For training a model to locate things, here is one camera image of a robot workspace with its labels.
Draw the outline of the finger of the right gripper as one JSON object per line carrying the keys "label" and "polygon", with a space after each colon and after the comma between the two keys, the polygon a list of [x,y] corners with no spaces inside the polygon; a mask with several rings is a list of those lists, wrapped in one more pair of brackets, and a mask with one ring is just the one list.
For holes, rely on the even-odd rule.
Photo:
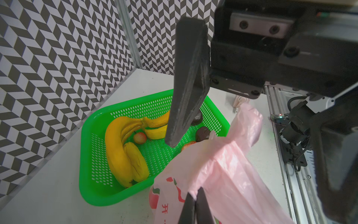
{"label": "finger of the right gripper", "polygon": [[183,17],[176,24],[174,89],[165,143],[176,147],[191,126],[210,89],[208,27]]}

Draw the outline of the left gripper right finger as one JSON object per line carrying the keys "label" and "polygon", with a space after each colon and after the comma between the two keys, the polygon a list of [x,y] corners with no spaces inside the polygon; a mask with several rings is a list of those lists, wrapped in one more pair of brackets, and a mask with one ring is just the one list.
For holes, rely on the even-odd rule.
{"label": "left gripper right finger", "polygon": [[196,220],[197,224],[215,224],[215,220],[211,214],[209,204],[204,189],[198,190],[196,200]]}

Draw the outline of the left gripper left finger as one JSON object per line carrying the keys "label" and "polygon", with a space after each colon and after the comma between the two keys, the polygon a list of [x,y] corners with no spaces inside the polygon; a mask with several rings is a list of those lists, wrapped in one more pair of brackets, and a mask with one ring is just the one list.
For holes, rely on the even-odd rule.
{"label": "left gripper left finger", "polygon": [[196,201],[190,193],[187,194],[178,224],[195,224]]}

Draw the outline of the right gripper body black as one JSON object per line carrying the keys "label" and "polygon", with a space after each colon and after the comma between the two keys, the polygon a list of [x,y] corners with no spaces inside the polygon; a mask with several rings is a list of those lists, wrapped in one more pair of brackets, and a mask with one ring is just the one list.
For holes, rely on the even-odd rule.
{"label": "right gripper body black", "polygon": [[358,81],[357,1],[220,1],[211,86],[256,99],[266,83],[335,97]]}

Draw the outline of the pink plastic bag peach print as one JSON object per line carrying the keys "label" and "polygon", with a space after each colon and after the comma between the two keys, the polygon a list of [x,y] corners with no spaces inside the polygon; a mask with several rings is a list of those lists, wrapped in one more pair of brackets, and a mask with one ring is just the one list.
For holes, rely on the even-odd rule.
{"label": "pink plastic bag peach print", "polygon": [[291,224],[246,155],[258,141],[263,116],[241,105],[227,136],[215,132],[195,143],[159,173],[149,193],[156,224],[179,222],[187,196],[198,199],[203,189],[209,220],[221,224]]}

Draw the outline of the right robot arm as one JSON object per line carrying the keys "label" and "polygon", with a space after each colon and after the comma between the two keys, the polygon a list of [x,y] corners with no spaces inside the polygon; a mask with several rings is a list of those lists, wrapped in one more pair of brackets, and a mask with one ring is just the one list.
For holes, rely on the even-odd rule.
{"label": "right robot arm", "polygon": [[257,99],[266,82],[331,106],[290,108],[289,141],[309,136],[318,197],[337,222],[358,221],[357,1],[220,1],[214,35],[203,20],[176,24],[174,90],[165,142],[178,145],[210,87]]}

